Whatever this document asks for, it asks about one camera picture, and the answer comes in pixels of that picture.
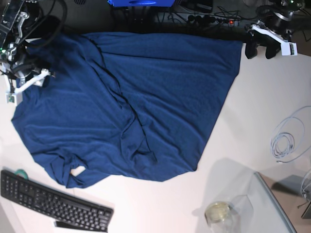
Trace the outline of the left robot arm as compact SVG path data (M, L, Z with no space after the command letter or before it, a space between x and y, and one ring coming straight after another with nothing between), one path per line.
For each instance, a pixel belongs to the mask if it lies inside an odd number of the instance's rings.
M248 38L245 56L257 56L257 47L266 47L265 57L271 59L281 52L283 56L296 56L297 44L292 41L295 32L311 29L311 15L301 15L303 0L272 0L271 4L256 9L257 22L245 27Z

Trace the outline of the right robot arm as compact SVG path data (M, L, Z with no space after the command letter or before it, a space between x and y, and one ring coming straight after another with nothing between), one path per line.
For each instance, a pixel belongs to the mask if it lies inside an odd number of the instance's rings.
M51 19L51 11L43 13L38 0L2 0L0 2L0 73L6 84L7 103L19 105L23 92L32 85L42 87L48 77L54 77L50 64L28 53L28 48L41 48L52 42L61 32L67 19L68 8L63 0L59 4L62 16L52 32L41 44L31 43L44 23Z

